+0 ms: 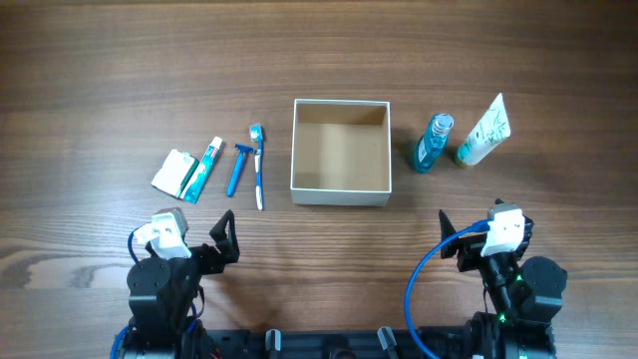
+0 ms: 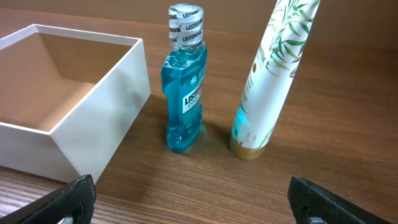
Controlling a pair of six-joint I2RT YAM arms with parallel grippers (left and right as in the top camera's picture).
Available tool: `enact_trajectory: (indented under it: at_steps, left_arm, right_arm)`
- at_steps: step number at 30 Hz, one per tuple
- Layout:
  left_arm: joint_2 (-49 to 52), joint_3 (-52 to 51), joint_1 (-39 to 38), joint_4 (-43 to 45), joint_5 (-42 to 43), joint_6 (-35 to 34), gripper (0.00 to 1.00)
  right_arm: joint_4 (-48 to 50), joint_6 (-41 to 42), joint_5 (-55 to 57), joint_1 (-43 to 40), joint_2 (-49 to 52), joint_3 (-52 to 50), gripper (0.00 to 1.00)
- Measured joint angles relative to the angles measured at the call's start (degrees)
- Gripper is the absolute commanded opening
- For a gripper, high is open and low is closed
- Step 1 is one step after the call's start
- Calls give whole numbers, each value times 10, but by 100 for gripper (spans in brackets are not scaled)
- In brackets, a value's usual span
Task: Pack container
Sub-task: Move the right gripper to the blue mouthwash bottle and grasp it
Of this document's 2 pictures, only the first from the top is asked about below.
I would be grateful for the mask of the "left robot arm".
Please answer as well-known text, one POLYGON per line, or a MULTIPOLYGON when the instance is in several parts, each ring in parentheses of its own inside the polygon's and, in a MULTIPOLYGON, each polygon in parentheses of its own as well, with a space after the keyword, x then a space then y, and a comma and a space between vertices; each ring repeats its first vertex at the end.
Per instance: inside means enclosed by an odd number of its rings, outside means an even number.
POLYGON ((110 357, 220 358, 195 299, 201 279, 239 259, 234 213, 229 209, 209 232, 211 244, 187 246, 187 221, 179 207, 156 212, 135 229, 127 246, 134 261, 127 276, 133 317, 116 336, 110 357))

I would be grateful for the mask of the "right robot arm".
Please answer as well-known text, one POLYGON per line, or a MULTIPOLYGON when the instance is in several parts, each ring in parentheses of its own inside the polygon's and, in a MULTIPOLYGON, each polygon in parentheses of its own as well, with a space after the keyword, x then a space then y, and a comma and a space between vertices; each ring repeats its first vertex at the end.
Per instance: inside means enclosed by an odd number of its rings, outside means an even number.
POLYGON ((441 248, 441 258, 455 257, 460 272, 479 272, 483 296, 494 312, 477 312, 463 326, 422 327, 421 339, 442 358, 557 357, 551 320, 563 305, 567 271, 547 257, 518 261, 529 247, 533 221, 524 219, 522 242, 515 251, 480 254, 487 235, 457 238, 441 248))

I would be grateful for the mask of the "blue mouthwash bottle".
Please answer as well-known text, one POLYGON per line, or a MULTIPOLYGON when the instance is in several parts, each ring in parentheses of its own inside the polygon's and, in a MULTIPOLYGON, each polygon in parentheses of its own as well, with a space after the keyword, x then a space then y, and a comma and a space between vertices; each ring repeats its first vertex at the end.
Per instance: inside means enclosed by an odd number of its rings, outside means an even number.
POLYGON ((454 123, 449 114, 433 115, 413 152, 413 168, 417 173, 426 174, 443 153, 454 123))

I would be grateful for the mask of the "teal toothpaste tube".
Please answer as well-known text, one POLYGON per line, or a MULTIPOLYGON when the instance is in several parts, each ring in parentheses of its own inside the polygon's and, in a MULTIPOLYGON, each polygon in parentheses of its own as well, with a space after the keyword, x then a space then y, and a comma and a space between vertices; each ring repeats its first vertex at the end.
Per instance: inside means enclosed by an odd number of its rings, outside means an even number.
POLYGON ((190 203, 197 203, 205 183, 212 171, 216 157, 222 147, 223 139, 214 137, 205 150, 203 157, 191 175, 186 187, 180 195, 181 199, 190 203))

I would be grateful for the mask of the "green white soap box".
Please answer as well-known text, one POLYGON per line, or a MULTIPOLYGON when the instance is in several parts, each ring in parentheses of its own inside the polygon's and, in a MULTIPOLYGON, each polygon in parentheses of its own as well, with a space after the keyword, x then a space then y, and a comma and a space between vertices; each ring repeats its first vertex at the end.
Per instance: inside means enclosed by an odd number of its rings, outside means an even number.
POLYGON ((152 180, 152 186, 173 197, 180 197, 198 160, 189 153, 172 149, 152 180))

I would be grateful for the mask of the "blue white toothbrush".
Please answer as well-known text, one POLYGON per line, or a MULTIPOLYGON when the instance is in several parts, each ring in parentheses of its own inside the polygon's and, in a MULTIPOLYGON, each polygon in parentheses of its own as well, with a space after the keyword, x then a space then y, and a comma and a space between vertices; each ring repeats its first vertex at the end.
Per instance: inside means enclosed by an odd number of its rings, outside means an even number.
POLYGON ((260 124, 253 124, 249 128, 250 139, 257 144, 254 156, 255 165, 255 197, 259 210, 263 210, 263 185, 262 185, 262 152, 263 132, 260 124))

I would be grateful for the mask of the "white floral lotion tube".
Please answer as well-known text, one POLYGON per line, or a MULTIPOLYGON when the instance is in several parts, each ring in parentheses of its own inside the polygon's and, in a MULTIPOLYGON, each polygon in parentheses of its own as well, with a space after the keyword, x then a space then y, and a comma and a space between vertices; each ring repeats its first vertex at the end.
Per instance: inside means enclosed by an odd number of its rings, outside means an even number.
POLYGON ((463 167, 473 167, 510 135, 511 129, 503 96, 499 93, 460 145, 456 162, 463 167))

